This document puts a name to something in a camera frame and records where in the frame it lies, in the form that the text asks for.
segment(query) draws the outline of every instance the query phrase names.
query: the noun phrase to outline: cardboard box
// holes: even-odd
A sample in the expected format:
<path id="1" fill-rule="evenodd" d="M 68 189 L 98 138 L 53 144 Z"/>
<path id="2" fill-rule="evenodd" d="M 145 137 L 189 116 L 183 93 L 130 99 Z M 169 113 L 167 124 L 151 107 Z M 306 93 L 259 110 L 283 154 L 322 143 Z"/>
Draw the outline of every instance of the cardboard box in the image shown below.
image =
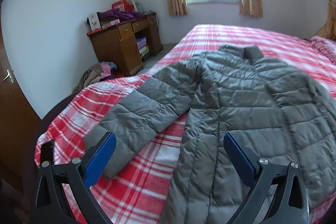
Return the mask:
<path id="1" fill-rule="evenodd" d="M 145 46 L 145 47 L 139 49 L 139 52 L 140 52 L 141 57 L 144 57 L 147 53 L 149 53 L 148 46 Z"/>
<path id="2" fill-rule="evenodd" d="M 110 21 L 109 23 L 106 23 L 106 24 L 102 25 L 102 29 L 105 30 L 105 29 L 107 29 L 107 28 L 109 28 L 109 27 L 112 27 L 112 26 L 114 26 L 114 25 L 117 25 L 117 24 L 119 24 L 119 23 L 120 23 L 120 20 L 119 20 L 119 19 L 112 20 L 112 21 Z"/>
<path id="3" fill-rule="evenodd" d="M 100 28 L 100 29 L 95 29 L 95 30 L 93 30 L 93 31 L 89 31 L 88 33 L 86 33 L 86 35 L 87 36 L 90 36 L 90 35 L 92 35 L 92 34 L 94 34 L 94 33 L 96 33 L 96 32 L 100 32 L 100 31 L 102 31 L 103 29 L 102 28 Z"/>
<path id="4" fill-rule="evenodd" d="M 112 4 L 113 9 L 119 9 L 121 12 L 138 11 L 134 0 L 120 0 Z"/>
<path id="5" fill-rule="evenodd" d="M 90 22 L 90 26 L 91 26 L 92 31 L 101 28 L 97 13 L 89 14 L 88 18 L 89 18 L 89 22 Z"/>
<path id="6" fill-rule="evenodd" d="M 138 44 L 138 49 L 141 49 L 147 45 L 147 39 L 145 37 L 138 38 L 136 40 L 136 43 Z"/>

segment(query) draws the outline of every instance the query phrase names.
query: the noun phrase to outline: wooden desk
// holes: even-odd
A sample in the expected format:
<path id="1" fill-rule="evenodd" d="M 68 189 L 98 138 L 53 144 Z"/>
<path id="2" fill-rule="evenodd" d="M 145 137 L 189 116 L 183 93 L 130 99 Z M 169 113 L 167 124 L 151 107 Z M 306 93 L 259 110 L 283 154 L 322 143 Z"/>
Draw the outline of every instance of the wooden desk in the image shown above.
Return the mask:
<path id="1" fill-rule="evenodd" d="M 117 72 L 132 76 L 143 68 L 137 38 L 146 37 L 151 54 L 162 49 L 156 15 L 126 21 L 89 35 L 99 62 L 114 62 Z"/>

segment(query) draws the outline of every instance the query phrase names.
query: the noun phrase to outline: pile of clothes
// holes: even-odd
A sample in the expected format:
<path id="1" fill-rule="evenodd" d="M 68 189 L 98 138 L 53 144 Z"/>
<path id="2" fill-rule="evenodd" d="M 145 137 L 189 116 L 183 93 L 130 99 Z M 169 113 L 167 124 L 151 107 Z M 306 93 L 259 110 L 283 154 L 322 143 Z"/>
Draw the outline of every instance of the pile of clothes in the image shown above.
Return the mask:
<path id="1" fill-rule="evenodd" d="M 318 49 L 336 65 L 336 44 L 334 40 L 315 36 L 308 43 L 311 43 L 314 48 Z"/>
<path id="2" fill-rule="evenodd" d="M 93 65 L 83 74 L 72 93 L 81 91 L 83 88 L 101 81 L 118 78 L 119 76 L 115 73 L 116 69 L 117 65 L 113 62 L 101 62 Z"/>
<path id="3" fill-rule="evenodd" d="M 142 12 L 122 12 L 119 9 L 111 9 L 103 13 L 97 13 L 98 19 L 102 25 L 106 22 L 111 22 L 113 20 L 119 19 L 120 22 L 124 22 L 130 19 L 140 18 L 143 16 Z"/>

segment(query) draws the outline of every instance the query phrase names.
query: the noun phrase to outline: blue gripper pad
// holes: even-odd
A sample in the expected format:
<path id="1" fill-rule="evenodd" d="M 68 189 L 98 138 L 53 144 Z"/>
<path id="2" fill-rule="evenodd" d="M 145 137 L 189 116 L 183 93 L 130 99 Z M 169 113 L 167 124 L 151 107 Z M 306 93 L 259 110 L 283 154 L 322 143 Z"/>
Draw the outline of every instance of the blue gripper pad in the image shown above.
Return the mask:
<path id="1" fill-rule="evenodd" d="M 230 133 L 225 134 L 223 145 L 243 184 L 253 188 L 256 184 L 256 170 Z"/>
<path id="2" fill-rule="evenodd" d="M 112 157 L 116 146 L 117 138 L 115 134 L 111 133 L 98 148 L 95 155 L 92 157 L 84 170 L 84 183 L 87 188 L 95 185 L 98 182 L 105 169 L 105 166 Z"/>

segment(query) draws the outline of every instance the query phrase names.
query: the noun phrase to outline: mattress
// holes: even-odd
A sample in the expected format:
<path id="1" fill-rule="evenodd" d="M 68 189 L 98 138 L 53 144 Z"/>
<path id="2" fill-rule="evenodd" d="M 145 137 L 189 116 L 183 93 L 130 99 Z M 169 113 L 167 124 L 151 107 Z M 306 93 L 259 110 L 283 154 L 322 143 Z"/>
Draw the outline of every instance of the mattress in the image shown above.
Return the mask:
<path id="1" fill-rule="evenodd" d="M 163 67 L 199 52 L 217 50 L 224 43 L 242 47 L 257 45 L 265 56 L 280 59 L 308 73 L 336 98 L 336 65 L 314 43 L 261 29 L 197 25 L 147 73 L 100 82 L 82 90 L 38 139 L 37 166 L 41 145 L 51 139 L 55 140 L 55 164 L 81 157 L 85 153 L 84 136 L 122 98 Z M 187 116 L 184 114 L 151 140 L 114 179 L 101 177 L 90 188 L 113 223 L 158 223 L 179 157 Z M 76 219 L 86 223 L 70 187 L 65 185 L 64 190 Z M 336 193 L 310 212 L 310 223 L 321 220 L 335 197 Z"/>

